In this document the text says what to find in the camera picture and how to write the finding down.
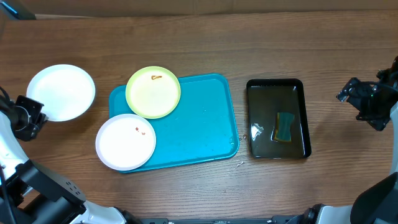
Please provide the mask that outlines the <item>white plate with orange stain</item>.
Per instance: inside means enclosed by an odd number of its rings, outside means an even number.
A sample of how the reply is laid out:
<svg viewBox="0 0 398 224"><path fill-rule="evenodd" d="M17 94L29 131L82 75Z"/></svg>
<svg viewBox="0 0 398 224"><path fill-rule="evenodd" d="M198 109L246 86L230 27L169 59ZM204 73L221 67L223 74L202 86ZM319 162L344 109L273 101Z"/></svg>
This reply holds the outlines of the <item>white plate with orange stain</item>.
<svg viewBox="0 0 398 224"><path fill-rule="evenodd" d="M41 70L30 81L26 97L44 107L49 121L63 122L85 113L96 95L92 77L82 68L58 64Z"/></svg>

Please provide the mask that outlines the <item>green yellow sponge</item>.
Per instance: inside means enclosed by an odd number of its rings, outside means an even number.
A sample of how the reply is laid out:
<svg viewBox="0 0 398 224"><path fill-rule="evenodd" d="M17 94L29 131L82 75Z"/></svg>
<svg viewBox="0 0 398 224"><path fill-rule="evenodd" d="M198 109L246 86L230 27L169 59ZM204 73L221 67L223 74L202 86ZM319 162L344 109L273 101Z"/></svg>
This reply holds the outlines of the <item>green yellow sponge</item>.
<svg viewBox="0 0 398 224"><path fill-rule="evenodd" d="M291 126L295 115L288 112L278 112L272 139L277 142L291 142Z"/></svg>

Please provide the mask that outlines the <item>yellow-green plate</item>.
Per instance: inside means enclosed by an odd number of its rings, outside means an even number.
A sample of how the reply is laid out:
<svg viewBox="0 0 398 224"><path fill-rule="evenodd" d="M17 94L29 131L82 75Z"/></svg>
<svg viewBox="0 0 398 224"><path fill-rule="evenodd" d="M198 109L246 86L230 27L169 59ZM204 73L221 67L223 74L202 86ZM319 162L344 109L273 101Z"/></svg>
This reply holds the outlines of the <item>yellow-green plate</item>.
<svg viewBox="0 0 398 224"><path fill-rule="evenodd" d="M180 101L180 82L164 67L144 67L128 80L125 96L128 106L135 114L147 119L163 118Z"/></svg>

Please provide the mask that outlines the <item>teal plastic tray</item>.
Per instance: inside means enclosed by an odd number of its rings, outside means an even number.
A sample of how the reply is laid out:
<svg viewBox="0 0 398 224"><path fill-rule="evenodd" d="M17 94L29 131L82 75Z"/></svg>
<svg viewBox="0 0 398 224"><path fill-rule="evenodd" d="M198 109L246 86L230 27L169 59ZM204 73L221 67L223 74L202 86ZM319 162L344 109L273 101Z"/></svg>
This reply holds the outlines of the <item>teal plastic tray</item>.
<svg viewBox="0 0 398 224"><path fill-rule="evenodd" d="M239 149L227 79L214 73L182 77L179 82L182 94L177 107L149 121L157 144L138 172L229 159Z"/></svg>

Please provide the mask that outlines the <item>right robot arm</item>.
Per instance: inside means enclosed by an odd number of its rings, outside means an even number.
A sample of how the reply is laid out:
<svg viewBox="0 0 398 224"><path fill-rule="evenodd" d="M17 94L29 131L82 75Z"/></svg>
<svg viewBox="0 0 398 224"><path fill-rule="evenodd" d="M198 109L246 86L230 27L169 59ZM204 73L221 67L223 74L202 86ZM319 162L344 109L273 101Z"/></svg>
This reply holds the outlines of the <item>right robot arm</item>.
<svg viewBox="0 0 398 224"><path fill-rule="evenodd" d="M397 223L397 59L390 68L378 71L376 77L377 82L350 79L336 98L354 106L359 111L356 119L377 131L392 121L394 145L388 177L361 193L352 205L316 204L287 220L287 224Z"/></svg>

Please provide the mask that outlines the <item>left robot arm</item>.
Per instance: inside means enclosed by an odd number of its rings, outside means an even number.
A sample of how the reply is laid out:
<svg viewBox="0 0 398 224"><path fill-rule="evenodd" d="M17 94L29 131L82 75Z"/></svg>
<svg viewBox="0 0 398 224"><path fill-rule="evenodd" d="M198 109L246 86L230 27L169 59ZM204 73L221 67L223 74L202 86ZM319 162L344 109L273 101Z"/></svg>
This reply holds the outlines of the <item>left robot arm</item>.
<svg viewBox="0 0 398 224"><path fill-rule="evenodd" d="M35 139L47 122L42 107L1 90L1 223L140 223L126 210L87 201L74 182L26 156L19 142Z"/></svg>

